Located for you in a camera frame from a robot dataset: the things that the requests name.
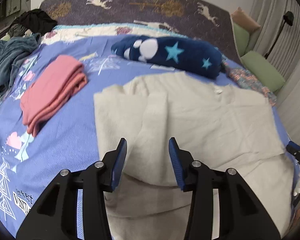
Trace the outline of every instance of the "blue star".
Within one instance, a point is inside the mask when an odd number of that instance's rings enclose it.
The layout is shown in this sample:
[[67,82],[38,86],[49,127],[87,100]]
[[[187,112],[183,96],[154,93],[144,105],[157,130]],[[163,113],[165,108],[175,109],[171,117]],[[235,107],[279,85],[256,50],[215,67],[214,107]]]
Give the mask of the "blue star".
[[208,59],[203,59],[202,61],[203,61],[203,65],[202,65],[202,67],[205,67],[206,69],[208,69],[208,67],[210,67],[211,65],[212,65],[212,63],[209,61],[209,59],[210,58],[208,58]]
[[173,47],[166,46],[165,49],[168,52],[166,61],[173,58],[176,63],[179,63],[178,55],[185,51],[184,49],[178,49],[178,42]]

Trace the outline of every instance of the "white paw print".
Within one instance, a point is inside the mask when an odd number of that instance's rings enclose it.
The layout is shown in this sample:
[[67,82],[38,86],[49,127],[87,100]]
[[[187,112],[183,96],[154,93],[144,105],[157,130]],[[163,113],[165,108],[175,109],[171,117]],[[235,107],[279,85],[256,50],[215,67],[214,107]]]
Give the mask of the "white paw print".
[[[140,57],[138,58],[139,61],[147,62],[148,59],[152,59],[154,55],[158,51],[158,41],[157,39],[147,39],[145,41],[142,40],[136,40],[133,44],[133,47],[139,48],[140,51]],[[127,50],[124,52],[128,54],[128,58],[124,56],[125,58],[129,59],[129,52]]]
[[130,54],[130,48],[128,48],[128,49],[125,50],[125,52],[124,52],[124,54],[123,54],[124,58],[125,58],[125,59],[130,59],[130,58],[129,58],[129,54]]

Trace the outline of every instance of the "white curtain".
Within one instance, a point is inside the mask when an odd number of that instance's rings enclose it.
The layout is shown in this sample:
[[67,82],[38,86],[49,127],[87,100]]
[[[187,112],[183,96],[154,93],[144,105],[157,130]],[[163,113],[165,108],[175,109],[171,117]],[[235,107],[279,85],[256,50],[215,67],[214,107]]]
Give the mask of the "white curtain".
[[277,36],[282,17],[287,11],[293,12],[294,24],[292,27],[285,25],[268,57],[268,61],[286,80],[300,57],[300,6],[296,0],[255,0],[250,15],[262,28],[251,35],[247,47],[247,51],[254,50],[261,55],[266,54]]
[[300,145],[300,60],[278,94],[277,108],[291,139]]

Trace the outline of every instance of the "floor lamp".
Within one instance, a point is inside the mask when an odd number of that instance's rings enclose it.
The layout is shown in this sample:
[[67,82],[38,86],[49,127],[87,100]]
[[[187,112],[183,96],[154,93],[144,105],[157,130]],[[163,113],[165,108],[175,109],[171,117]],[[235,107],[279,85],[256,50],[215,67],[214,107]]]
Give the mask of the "floor lamp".
[[273,43],[273,45],[271,46],[270,50],[268,51],[268,53],[265,54],[265,58],[267,59],[271,53],[271,51],[273,50],[275,44],[277,43],[279,36],[283,30],[284,25],[287,23],[288,25],[292,26],[293,25],[293,20],[294,20],[294,15],[292,12],[288,11],[286,12],[286,14],[283,16],[283,21],[281,23],[281,27],[279,29],[278,35],[275,38],[275,41]]

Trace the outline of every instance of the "green pillow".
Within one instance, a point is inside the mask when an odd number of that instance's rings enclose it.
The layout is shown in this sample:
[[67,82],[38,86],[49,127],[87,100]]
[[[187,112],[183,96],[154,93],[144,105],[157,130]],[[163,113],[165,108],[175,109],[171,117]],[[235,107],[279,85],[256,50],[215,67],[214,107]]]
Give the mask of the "green pillow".
[[250,34],[242,27],[233,23],[235,43],[240,57],[244,55],[244,52],[248,46]]
[[286,82],[282,75],[264,57],[255,51],[249,51],[241,57],[243,65],[272,92],[280,89]]

